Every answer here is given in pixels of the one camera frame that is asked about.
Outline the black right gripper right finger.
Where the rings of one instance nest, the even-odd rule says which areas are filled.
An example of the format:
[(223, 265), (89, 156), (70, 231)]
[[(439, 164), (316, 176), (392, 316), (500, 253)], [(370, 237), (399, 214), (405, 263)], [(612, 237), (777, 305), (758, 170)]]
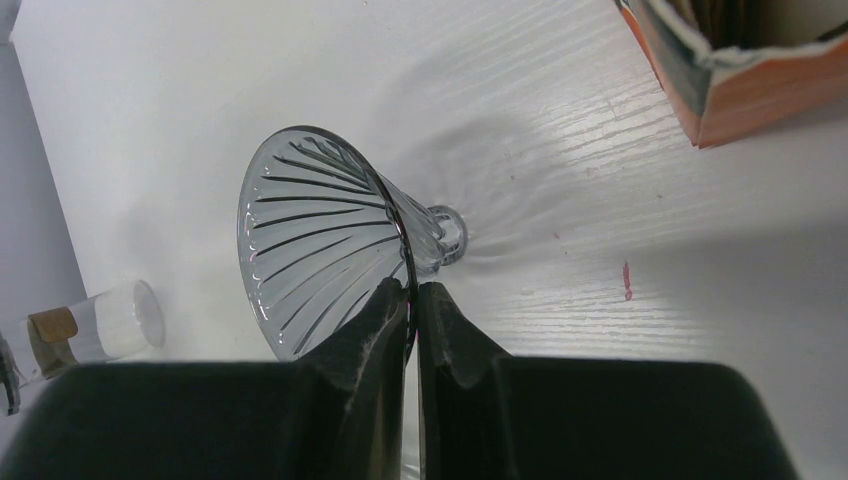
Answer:
[(505, 479), (508, 454), (495, 364), (509, 353), (438, 282), (419, 287), (420, 458), (424, 479)]

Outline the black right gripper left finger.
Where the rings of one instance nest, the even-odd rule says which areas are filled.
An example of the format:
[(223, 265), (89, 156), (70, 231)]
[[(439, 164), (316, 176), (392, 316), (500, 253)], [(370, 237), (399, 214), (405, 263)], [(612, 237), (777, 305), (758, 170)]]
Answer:
[(399, 478), (408, 329), (409, 293), (385, 278), (358, 314), (297, 360), (313, 379), (301, 478)]

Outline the small clear glass cup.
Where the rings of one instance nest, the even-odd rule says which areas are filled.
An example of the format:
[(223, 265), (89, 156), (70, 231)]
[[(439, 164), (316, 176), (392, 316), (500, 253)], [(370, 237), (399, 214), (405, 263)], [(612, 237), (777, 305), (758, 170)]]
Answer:
[(345, 139), (308, 125), (259, 146), (241, 187), (237, 230), (247, 298), (285, 362), (350, 322), (383, 280), (414, 292), (468, 245), (458, 212), (420, 204)]

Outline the clear glass carafe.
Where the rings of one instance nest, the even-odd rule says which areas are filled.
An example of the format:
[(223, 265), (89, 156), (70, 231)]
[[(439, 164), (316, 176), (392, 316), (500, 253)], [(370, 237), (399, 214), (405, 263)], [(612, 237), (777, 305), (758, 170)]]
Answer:
[(1, 415), (32, 401), (25, 389), (87, 363), (123, 360), (165, 343), (161, 308), (149, 284), (124, 283), (69, 306), (1, 324)]

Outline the orange black coffee filter box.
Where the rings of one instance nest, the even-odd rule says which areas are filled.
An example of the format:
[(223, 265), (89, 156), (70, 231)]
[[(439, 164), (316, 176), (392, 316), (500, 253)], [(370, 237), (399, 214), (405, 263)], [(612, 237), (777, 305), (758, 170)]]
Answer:
[(690, 143), (726, 144), (847, 93), (844, 1), (619, 1)]

